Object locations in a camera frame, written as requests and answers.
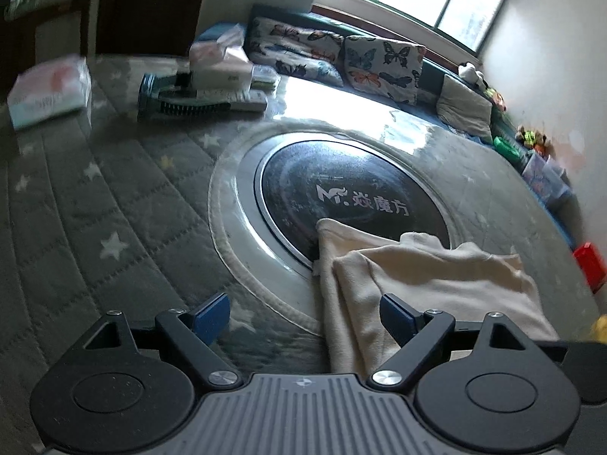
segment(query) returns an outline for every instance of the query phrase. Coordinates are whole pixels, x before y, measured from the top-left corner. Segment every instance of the red toy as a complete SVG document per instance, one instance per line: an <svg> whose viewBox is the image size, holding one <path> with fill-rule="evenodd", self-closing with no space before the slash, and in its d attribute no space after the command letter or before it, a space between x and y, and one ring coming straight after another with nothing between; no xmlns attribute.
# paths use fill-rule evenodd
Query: red toy
<svg viewBox="0 0 607 455"><path fill-rule="evenodd" d="M601 258L599 250L594 244L585 243L573 252L573 256L575 256L577 264L586 275L588 286L593 293L597 293L607 279L607 267L605 267L605 262Z"/></svg>

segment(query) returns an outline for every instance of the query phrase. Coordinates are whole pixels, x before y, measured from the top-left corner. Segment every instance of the butterfly pattern pillow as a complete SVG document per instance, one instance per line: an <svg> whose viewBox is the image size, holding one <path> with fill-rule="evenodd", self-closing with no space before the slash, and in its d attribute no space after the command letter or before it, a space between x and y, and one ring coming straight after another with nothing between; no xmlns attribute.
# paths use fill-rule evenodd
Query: butterfly pattern pillow
<svg viewBox="0 0 607 455"><path fill-rule="evenodd" d="M417 103L426 48L383 38L345 38L345 71L356 90L386 96L397 103Z"/></svg>
<svg viewBox="0 0 607 455"><path fill-rule="evenodd" d="M342 36L332 32L256 17L248 41L248 56L253 63L273 66L283 75L343 87L341 75L333 65L343 42Z"/></svg>

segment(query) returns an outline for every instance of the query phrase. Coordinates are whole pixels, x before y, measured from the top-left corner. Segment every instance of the chinese characters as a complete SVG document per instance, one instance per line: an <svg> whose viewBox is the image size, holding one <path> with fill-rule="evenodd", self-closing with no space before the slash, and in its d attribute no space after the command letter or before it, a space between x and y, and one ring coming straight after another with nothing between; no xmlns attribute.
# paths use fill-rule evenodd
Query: chinese characters
<svg viewBox="0 0 607 455"><path fill-rule="evenodd" d="M319 185L316 185L316 192L320 201L330 200L336 205L343 204L345 207L362 207L363 209L378 210L380 212L403 214L409 216L407 206L400 200L388 200L381 195L370 198L368 193L363 191L353 191L351 202L348 201L348 190L344 188L330 188L326 191Z"/></svg>

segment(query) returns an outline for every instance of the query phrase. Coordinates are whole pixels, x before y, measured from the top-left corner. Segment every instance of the toy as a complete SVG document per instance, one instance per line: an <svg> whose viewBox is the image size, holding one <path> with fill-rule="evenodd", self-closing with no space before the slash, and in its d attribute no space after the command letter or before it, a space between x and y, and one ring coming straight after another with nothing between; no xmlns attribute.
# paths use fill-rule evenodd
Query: toy
<svg viewBox="0 0 607 455"><path fill-rule="evenodd" d="M479 89L481 92L485 92L485 90L487 90L489 87L487 82L485 82L483 72L478 71L470 62L461 63L458 66L458 74L459 78L461 78L465 83Z"/></svg>
<svg viewBox="0 0 607 455"><path fill-rule="evenodd" d="M607 344L607 315L599 317L593 325L593 339Z"/></svg>
<svg viewBox="0 0 607 455"><path fill-rule="evenodd" d="M504 101L504 96L502 96L497 90L493 87L488 87L485 90L485 97L488 98L491 103L500 111L501 113L506 112L506 102Z"/></svg>
<svg viewBox="0 0 607 455"><path fill-rule="evenodd" d="M514 138L517 142L523 144L524 147L535 150L542 158L547 158L546 149L550 146L550 140L539 130L532 132L525 130L522 125L519 125Z"/></svg>

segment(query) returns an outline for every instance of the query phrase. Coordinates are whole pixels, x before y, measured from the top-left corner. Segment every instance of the yellow toy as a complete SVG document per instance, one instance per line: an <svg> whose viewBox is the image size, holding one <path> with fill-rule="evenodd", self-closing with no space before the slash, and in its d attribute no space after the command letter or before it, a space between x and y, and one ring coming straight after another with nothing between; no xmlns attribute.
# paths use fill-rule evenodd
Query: yellow toy
<svg viewBox="0 0 607 455"><path fill-rule="evenodd" d="M550 140L539 130L532 132L530 130L525 130L525 128L520 125L514 138L526 148L535 150L544 159L547 158L546 148L550 145Z"/></svg>
<svg viewBox="0 0 607 455"><path fill-rule="evenodd" d="M601 316L593 325L593 339L607 344L607 315Z"/></svg>

